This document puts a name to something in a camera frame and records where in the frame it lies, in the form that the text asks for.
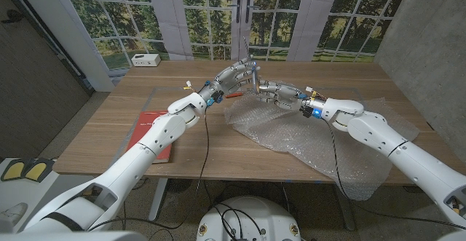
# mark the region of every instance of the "wire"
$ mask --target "wire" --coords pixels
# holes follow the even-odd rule
[[[123,218],[126,218],[126,201],[123,201]],[[126,220],[123,220],[123,230],[126,230]]]
[[[224,206],[226,206],[226,207],[228,207],[228,208],[230,208],[230,209],[233,209],[231,206],[226,205],[226,204],[224,204],[224,203],[222,203],[222,202],[219,203],[219,205],[224,205]],[[241,227],[241,220],[240,220],[240,217],[238,216],[238,214],[236,213],[236,211],[233,211],[233,212],[234,212],[234,214],[236,215],[236,218],[238,218],[238,224],[240,225],[240,238],[242,238],[242,227]]]
[[[243,212],[243,211],[241,211],[241,210],[239,210],[239,209],[229,208],[229,209],[225,210],[225,211],[221,214],[222,219],[224,218],[225,213],[228,212],[228,211],[237,211],[237,212],[240,212],[240,213],[242,213],[243,215],[247,216],[247,217],[254,223],[254,225],[256,225],[257,231],[259,232],[259,236],[260,236],[261,239],[262,239],[261,229],[259,228],[258,224],[254,221],[254,219],[251,218],[247,213],[245,213],[245,212]]]
[[[226,233],[227,233],[234,241],[236,241],[237,239],[236,239],[236,238],[234,237],[234,235],[233,235],[233,229],[232,229],[232,227],[230,226],[230,224],[228,224],[228,222],[225,220],[225,218],[222,218],[222,217],[221,217],[220,210],[219,210],[217,207],[213,207],[213,208],[215,208],[215,209],[217,210],[217,213],[220,215],[221,223],[224,225],[224,229],[225,229]],[[230,231],[228,231],[228,229],[226,228],[225,223],[226,223],[226,225],[228,225],[228,227],[230,228]]]
[[[135,186],[135,187],[133,187],[133,189],[132,189],[132,190],[138,190],[138,189],[140,189],[141,187],[143,187],[143,186],[144,186],[144,185],[147,183],[147,181],[149,181],[149,178],[144,178],[144,180],[143,180],[143,183],[142,183],[142,184],[140,184],[139,186]]]
[[[207,196],[209,197],[210,207],[212,207],[212,206],[213,206],[212,198],[210,198],[209,190],[207,189],[207,185],[205,184],[205,181],[203,181],[203,183],[204,183],[205,191],[207,192]],[[232,207],[230,207],[229,205],[225,205],[224,203],[221,203],[221,202],[218,203],[218,205],[224,205],[224,206],[226,206],[226,207],[228,207],[228,208],[232,208]],[[219,214],[220,217],[221,217],[220,210],[218,210],[218,208],[217,208],[216,206],[213,206],[213,207],[217,210],[218,214]],[[240,224],[240,238],[242,238],[242,227],[241,227],[240,217],[238,216],[238,214],[236,213],[236,211],[234,211],[234,214],[235,214],[236,217],[238,218],[238,223]],[[227,233],[233,240],[236,240],[236,238],[234,237],[234,235],[233,235],[233,234],[230,234],[230,232],[229,232],[228,229],[226,228],[224,222],[225,222],[226,224],[228,224],[228,222],[227,222],[224,218],[222,218],[222,224],[224,225],[224,229],[225,229],[226,233]]]
[[[159,230],[155,231],[155,233],[152,234],[152,236],[149,238],[149,241],[151,241],[152,237],[154,237],[154,235],[155,235],[156,233],[160,232],[160,231],[166,231],[166,232],[168,232],[168,234],[172,237],[172,241],[174,240],[174,239],[173,239],[173,235],[172,235],[172,233],[171,233],[170,231],[168,231],[168,230],[166,230],[166,229],[159,229]]]
[[[405,219],[405,220],[413,220],[413,221],[422,221],[422,222],[437,223],[437,224],[443,224],[443,225],[447,225],[447,226],[453,226],[453,227],[457,227],[457,228],[459,228],[459,229],[464,229],[464,230],[466,230],[466,227],[464,227],[464,226],[460,226],[460,225],[453,224],[453,223],[449,223],[449,222],[445,222],[445,221],[437,221],[437,220],[426,219],[426,218],[412,218],[412,217],[405,217],[405,216],[393,216],[393,215],[387,215],[387,214],[383,214],[383,213],[378,213],[378,212],[374,212],[374,211],[365,209],[365,208],[361,207],[360,205],[358,205],[358,204],[352,202],[352,200],[348,197],[346,191],[344,190],[343,184],[341,183],[340,172],[339,172],[339,169],[338,169],[338,158],[337,158],[337,156],[336,156],[335,136],[333,135],[332,127],[331,127],[330,124],[327,122],[327,120],[325,120],[325,119],[323,119],[323,120],[324,120],[325,123],[328,125],[328,129],[330,129],[330,133],[332,134],[333,153],[335,154],[336,177],[338,178],[338,183],[339,183],[339,185],[340,185],[340,188],[341,188],[341,191],[342,191],[343,195],[348,199],[348,201],[349,201],[350,203],[352,203],[352,204],[353,204],[354,206],[356,206],[357,208],[366,211],[367,213],[372,213],[372,214],[377,215],[377,216],[385,216],[385,217],[388,217],[388,218],[396,218],[396,219]]]
[[[207,109],[205,109],[204,111],[204,123],[205,123],[205,132],[207,134],[207,152],[205,153],[205,159],[204,159],[204,163],[202,164],[202,169],[201,169],[201,173],[199,175],[199,179],[197,180],[197,186],[196,186],[196,193],[194,194],[194,198],[193,198],[193,204],[194,204],[194,201],[196,200],[197,198],[197,194],[199,193],[199,185],[201,184],[201,178],[202,178],[202,174],[204,172],[204,168],[205,168],[205,163],[207,162],[207,158],[209,156],[209,146],[210,146],[210,140],[209,140],[209,129],[208,129],[208,126],[207,126]],[[142,219],[142,218],[127,218],[126,216],[124,218],[115,218],[115,219],[111,219],[111,220],[107,220],[107,221],[104,221],[102,223],[99,223],[93,227],[91,227],[89,230],[87,230],[88,232],[98,228],[99,226],[102,226],[104,224],[108,224],[108,223],[111,223],[111,222],[116,222],[116,221],[140,221],[140,222],[145,222],[145,223],[148,223],[148,224],[152,224],[152,225],[155,225],[155,226],[160,226],[164,229],[177,229],[179,228],[180,226],[182,226],[184,224],[184,222],[186,222],[186,220],[188,219],[188,217],[192,214],[192,211],[193,211],[193,205],[190,207],[191,209],[189,210],[189,213],[188,215],[184,218],[184,220],[177,226],[165,226],[165,225],[162,225],[162,224],[158,224],[156,222],[152,222],[152,221],[149,221],[149,220],[146,220],[146,219]]]
[[[290,212],[290,203],[288,202],[288,195],[286,194],[285,185],[282,182],[283,194],[285,195],[286,206],[288,207],[288,212]]]

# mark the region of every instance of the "red book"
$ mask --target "red book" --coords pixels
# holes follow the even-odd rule
[[[136,127],[134,128],[133,135],[131,135],[130,142],[128,143],[128,147],[126,148],[126,151],[128,151],[131,147],[133,147],[152,127],[152,122],[164,114],[166,114],[166,111],[145,111],[141,112],[139,115],[138,123],[136,124]],[[163,149],[162,153],[159,154],[157,159],[155,159],[152,163],[153,164],[158,164],[158,163],[163,163],[163,162],[168,162],[168,159],[170,158],[170,150],[172,149],[172,145],[170,144],[169,146],[165,147]]]

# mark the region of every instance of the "white wall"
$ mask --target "white wall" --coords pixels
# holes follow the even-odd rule
[[[60,1],[28,1],[94,89],[98,92],[111,92],[115,86]]]

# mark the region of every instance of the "white box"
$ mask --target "white box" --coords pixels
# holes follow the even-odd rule
[[[158,66],[160,56],[159,54],[135,54],[131,61],[134,66]]]

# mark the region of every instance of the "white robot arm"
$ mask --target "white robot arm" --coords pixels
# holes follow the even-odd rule
[[[353,100],[324,98],[318,92],[308,96],[289,84],[260,81],[256,93],[260,100],[280,108],[296,109],[306,117],[333,121],[333,126],[348,132],[355,140],[385,155],[401,172],[433,200],[453,224],[466,226],[466,176],[443,164],[403,136],[395,132],[387,120],[376,113],[364,111]]]
[[[250,58],[245,58],[223,70],[213,82],[207,81],[199,93],[193,92],[172,103],[168,113],[155,119],[142,139],[105,173],[54,198],[28,222],[24,232],[86,231],[115,218],[131,189],[159,153],[195,125],[208,106],[220,103],[224,94],[248,84],[257,69]],[[92,190],[100,194],[91,201],[85,198],[85,193]],[[109,227],[110,224],[104,224],[96,230]]]

